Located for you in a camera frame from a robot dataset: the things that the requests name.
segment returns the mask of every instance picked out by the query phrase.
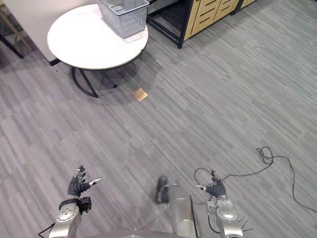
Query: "black robotic glove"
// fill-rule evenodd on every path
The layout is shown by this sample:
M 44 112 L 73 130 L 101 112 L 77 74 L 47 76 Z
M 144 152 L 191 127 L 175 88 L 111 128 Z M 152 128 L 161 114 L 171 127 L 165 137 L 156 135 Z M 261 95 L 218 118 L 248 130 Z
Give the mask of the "black robotic glove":
M 85 170 L 84 166 L 80 166 L 74 176 L 72 177 L 67 193 L 69 196 L 78 196 L 80 197 L 81 193 L 90 188 L 90 183 L 86 182 L 83 179 L 86 173 L 83 173 Z
M 206 192 L 211 196 L 215 196 L 216 198 L 220 196 L 226 196 L 226 188 L 224 187 L 222 181 L 217 179 L 215 183 L 208 185 L 206 187 Z

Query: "white wall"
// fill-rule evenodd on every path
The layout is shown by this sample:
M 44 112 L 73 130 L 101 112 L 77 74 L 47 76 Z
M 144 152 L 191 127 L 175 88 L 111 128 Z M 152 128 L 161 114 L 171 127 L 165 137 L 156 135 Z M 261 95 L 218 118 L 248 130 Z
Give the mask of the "white wall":
M 174 1 L 177 0 L 159 0 L 151 6 L 149 12 Z M 47 33 L 54 21 L 71 9 L 95 2 L 96 0 L 4 0 L 5 5 L 48 61 L 56 59 L 47 45 Z

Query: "wooden chair leg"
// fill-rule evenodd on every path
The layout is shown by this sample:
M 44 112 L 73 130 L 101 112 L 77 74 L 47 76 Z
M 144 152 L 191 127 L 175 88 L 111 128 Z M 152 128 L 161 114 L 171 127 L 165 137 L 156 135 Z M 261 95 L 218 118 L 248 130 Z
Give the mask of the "wooden chair leg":
M 15 29 L 15 27 L 13 26 L 13 24 L 9 21 L 9 19 L 6 17 L 6 15 L 1 12 L 1 6 L 0 6 L 0 16 L 1 18 L 5 21 L 5 23 L 9 26 L 9 28 L 11 29 L 11 31 L 14 32 L 14 34 L 20 38 L 20 40 L 24 43 L 24 45 L 26 46 L 26 48 L 28 48 L 29 51 L 32 51 L 31 46 L 25 41 L 25 39 L 21 36 L 21 34 Z

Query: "black wire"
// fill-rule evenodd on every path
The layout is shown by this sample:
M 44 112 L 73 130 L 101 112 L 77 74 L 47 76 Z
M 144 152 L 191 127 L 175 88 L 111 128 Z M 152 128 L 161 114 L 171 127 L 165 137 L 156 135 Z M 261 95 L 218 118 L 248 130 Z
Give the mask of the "black wire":
M 196 226 L 195 214 L 194 214 L 193 198 L 192 198 L 192 196 L 189 196 L 189 198 L 190 198 L 190 208 L 191 208 L 191 211 L 192 211 L 192 214 L 193 214 L 193 222 L 194 222 L 194 228 L 195 228 L 196 238 L 199 238 L 199 237 L 198 237 L 197 226 Z
M 270 153 L 270 156 L 266 156 L 264 155 L 264 149 L 267 149 Z M 268 169 L 273 163 L 274 163 L 274 159 L 276 158 L 284 158 L 287 159 L 289 167 L 291 168 L 292 172 L 293 172 L 293 186 L 292 186 L 292 195 L 293 195 L 293 199 L 295 200 L 295 202 L 297 202 L 299 205 L 301 205 L 302 207 L 305 207 L 313 212 L 317 212 L 316 209 L 313 209 L 309 206 L 304 205 L 303 203 L 301 203 L 300 201 L 297 200 L 297 198 L 295 197 L 294 194 L 294 190 L 295 190 L 295 171 L 294 168 L 292 166 L 292 163 L 290 161 L 290 159 L 287 156 L 281 156 L 281 155 L 273 155 L 272 150 L 268 147 L 268 146 L 264 146 L 262 148 L 257 148 L 257 151 L 259 152 L 259 154 L 262 157 L 263 163 L 267 164 L 268 166 L 266 166 L 264 169 L 259 170 L 257 172 L 251 173 L 251 174 L 246 174 L 246 175 L 235 175 L 235 174 L 228 174 L 226 177 L 224 177 L 222 180 L 224 181 L 225 179 L 227 179 L 228 177 L 246 177 L 246 176 L 252 176 L 252 175 L 256 175 L 261 173 L 262 171 Z
M 249 218 L 246 220 L 246 222 L 243 224 L 243 226 L 241 227 L 241 229 L 244 228 L 244 226 L 246 225 L 246 223 L 248 222 Z
M 208 170 L 205 169 L 205 168 L 198 168 L 198 169 L 196 169 L 195 172 L 194 172 L 195 182 L 196 182 L 197 184 L 201 184 L 201 185 L 207 186 L 207 184 L 202 184 L 202 183 L 198 182 L 196 174 L 197 174 L 197 172 L 198 172 L 199 170 L 204 170 L 204 171 L 206 171 L 208 174 L 210 174 L 210 176 L 211 176 L 211 171 L 208 171 Z M 196 202 L 195 205 L 203 205 L 203 204 L 205 204 L 205 203 L 206 203 L 206 202 Z
M 209 214 L 208 214 L 208 224 L 209 224 L 210 229 L 211 229 L 213 232 L 215 232 L 215 233 L 217 233 L 217 234 L 220 234 L 220 232 L 218 232 L 218 231 L 216 231 L 214 228 L 212 228 L 212 226 L 211 226 L 211 224 L 210 224 L 210 216 L 209 216 Z
M 204 171 L 206 171 L 208 174 L 210 174 L 210 176 L 211 176 L 211 171 L 209 171 L 209 170 L 207 170 L 207 169 L 205 169 L 205 168 L 198 168 L 198 169 L 196 169 L 195 172 L 194 172 L 195 182 L 196 182 L 197 184 L 201 184 L 201 185 L 207 186 L 207 184 L 203 184 L 203 183 L 201 183 L 201 182 L 198 182 L 197 177 L 196 177 L 196 174 L 197 174 L 197 172 L 198 172 L 199 170 L 204 170 Z
M 246 217 L 246 214 L 244 214 L 243 218 L 241 218 L 241 219 L 238 221 L 238 223 L 239 223 L 240 221 L 242 221 L 245 217 Z
M 247 232 L 247 231 L 251 231 L 251 230 L 254 230 L 254 228 L 244 230 L 243 232 Z
M 47 227 L 45 230 L 41 231 L 40 233 L 38 233 L 38 236 L 41 237 L 41 238 L 45 238 L 44 236 L 42 236 L 41 234 L 46 232 L 48 229 L 52 229 L 53 226 L 55 225 L 55 223 L 51 224 L 49 227 Z

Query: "black table leg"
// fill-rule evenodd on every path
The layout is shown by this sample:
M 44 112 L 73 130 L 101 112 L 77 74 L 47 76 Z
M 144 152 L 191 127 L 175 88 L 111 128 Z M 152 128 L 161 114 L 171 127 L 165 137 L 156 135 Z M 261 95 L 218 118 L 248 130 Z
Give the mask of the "black table leg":
M 23 55 L 22 55 L 19 51 L 17 51 L 16 48 L 15 48 L 12 44 L 10 44 L 10 42 L 7 41 L 6 38 L 5 38 L 3 35 L 1 35 L 1 34 L 0 34 L 0 40 L 1 40 L 10 50 L 12 50 L 17 56 L 19 56 L 21 59 L 23 59 Z
M 74 67 L 71 68 L 71 75 L 72 75 L 72 78 L 76 84 L 76 86 L 85 94 L 91 96 L 91 97 L 94 97 L 94 98 L 98 98 L 99 96 L 97 95 L 97 93 L 95 92 L 94 88 L 92 87 L 89 79 L 87 78 L 87 76 L 85 75 L 85 72 L 82 70 L 82 69 L 79 69 L 81 75 L 84 77 L 88 87 L 91 89 L 91 92 L 88 92 L 87 90 L 85 90 L 77 81 L 77 78 L 76 78 L 76 75 L 75 75 L 75 69 Z

